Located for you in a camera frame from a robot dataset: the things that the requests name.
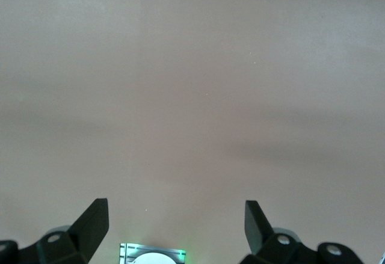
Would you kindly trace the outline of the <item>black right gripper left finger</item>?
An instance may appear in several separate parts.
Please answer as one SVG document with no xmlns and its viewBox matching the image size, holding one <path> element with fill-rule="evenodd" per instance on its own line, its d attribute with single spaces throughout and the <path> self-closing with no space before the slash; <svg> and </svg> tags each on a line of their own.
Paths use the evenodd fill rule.
<svg viewBox="0 0 385 264">
<path fill-rule="evenodd" d="M 89 263 L 108 232 L 108 200 L 97 198 L 71 225 L 52 229 L 20 249 L 1 241 L 1 263 Z"/>
</svg>

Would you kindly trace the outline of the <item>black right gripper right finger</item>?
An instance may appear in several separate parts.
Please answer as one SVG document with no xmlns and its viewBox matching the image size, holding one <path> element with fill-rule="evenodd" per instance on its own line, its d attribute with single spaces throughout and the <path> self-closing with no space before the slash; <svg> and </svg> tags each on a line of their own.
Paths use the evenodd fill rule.
<svg viewBox="0 0 385 264">
<path fill-rule="evenodd" d="M 294 232 L 272 228 L 257 201 L 245 202 L 244 231 L 251 253 L 241 263 L 362 263 L 342 244 L 323 242 L 312 250 Z"/>
</svg>

